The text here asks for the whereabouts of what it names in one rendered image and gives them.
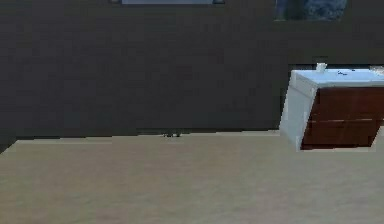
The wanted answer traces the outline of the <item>grey framed window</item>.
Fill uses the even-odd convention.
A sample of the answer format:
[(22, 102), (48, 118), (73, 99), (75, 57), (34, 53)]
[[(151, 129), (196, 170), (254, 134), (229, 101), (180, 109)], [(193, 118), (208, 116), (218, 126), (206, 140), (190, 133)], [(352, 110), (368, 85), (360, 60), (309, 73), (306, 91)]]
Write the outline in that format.
[(112, 3), (119, 4), (149, 4), (149, 5), (212, 5), (212, 4), (225, 4), (226, 0), (109, 0)]

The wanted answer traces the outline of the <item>white cabinet with brown drawers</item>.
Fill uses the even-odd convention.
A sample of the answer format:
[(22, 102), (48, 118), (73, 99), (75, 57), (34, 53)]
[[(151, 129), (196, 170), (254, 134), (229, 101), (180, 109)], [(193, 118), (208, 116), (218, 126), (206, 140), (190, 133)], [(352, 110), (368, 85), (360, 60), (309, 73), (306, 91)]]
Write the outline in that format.
[(341, 68), (290, 72), (279, 131), (296, 149), (370, 147), (382, 125), (384, 75)]

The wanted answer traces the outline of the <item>blue framed wall picture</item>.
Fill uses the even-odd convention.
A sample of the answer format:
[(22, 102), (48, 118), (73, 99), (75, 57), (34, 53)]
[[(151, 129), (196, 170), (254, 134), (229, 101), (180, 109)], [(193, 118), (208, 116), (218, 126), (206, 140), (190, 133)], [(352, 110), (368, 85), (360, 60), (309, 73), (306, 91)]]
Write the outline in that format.
[(348, 0), (276, 0), (276, 21), (337, 21)]

